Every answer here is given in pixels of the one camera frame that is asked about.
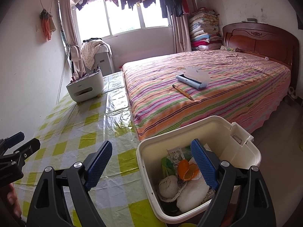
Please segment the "curtain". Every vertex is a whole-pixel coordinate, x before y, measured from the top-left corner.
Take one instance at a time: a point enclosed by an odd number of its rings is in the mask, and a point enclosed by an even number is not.
[[[172,15],[174,29],[175,53],[191,51],[187,15],[176,17]]]
[[[76,73],[79,72],[82,76],[84,72],[84,64],[82,61],[81,50],[79,48],[75,25],[72,18],[70,0],[59,0],[59,3],[63,31],[70,47],[71,61],[74,63],[74,67],[72,67],[72,73],[73,76],[78,79],[79,76]]]

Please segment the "orange peel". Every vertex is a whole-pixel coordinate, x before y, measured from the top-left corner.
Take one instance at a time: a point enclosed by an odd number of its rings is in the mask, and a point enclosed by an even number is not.
[[[199,172],[199,168],[196,164],[189,164],[185,159],[181,160],[178,164],[178,176],[183,181],[189,181],[196,177]]]

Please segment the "windowsill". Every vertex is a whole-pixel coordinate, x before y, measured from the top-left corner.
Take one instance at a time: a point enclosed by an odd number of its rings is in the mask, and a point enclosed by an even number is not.
[[[133,31],[148,30],[148,29],[153,29],[153,28],[165,28],[165,27],[167,27],[167,28],[172,27],[172,25],[153,26],[153,27],[147,27],[147,28],[140,28],[140,29],[136,29],[136,30],[124,31],[124,32],[120,32],[120,33],[117,33],[117,34],[114,34],[114,35],[109,35],[109,36],[103,37],[102,40],[104,41],[104,40],[107,40],[107,39],[110,39],[110,38],[118,37],[118,36],[123,35],[123,34],[131,33]]]

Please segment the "white storage box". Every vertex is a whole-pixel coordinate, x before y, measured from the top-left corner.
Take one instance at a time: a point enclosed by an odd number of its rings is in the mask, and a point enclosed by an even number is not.
[[[137,160],[151,207],[158,219],[165,223],[181,223],[205,211],[210,201],[177,217],[166,215],[157,196],[159,180],[162,179],[161,159],[167,156],[167,149],[189,146],[199,139],[208,144],[220,160],[229,161],[234,167],[249,169],[259,166],[261,154],[252,143],[253,137],[237,123],[229,123],[219,116],[210,116],[174,131],[148,138],[137,149]]]

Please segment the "yellow-green checkered tablecloth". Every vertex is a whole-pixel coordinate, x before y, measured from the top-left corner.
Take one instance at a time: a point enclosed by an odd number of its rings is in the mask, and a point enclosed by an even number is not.
[[[139,172],[139,139],[132,121],[122,72],[104,77],[102,96],[76,104],[66,94],[39,127],[41,148],[26,160],[24,177],[15,183],[26,218],[35,186],[47,166],[69,168],[96,152],[104,140],[113,145],[112,157],[90,197],[106,226],[165,226],[154,215]],[[64,188],[75,226],[81,226],[69,188]]]

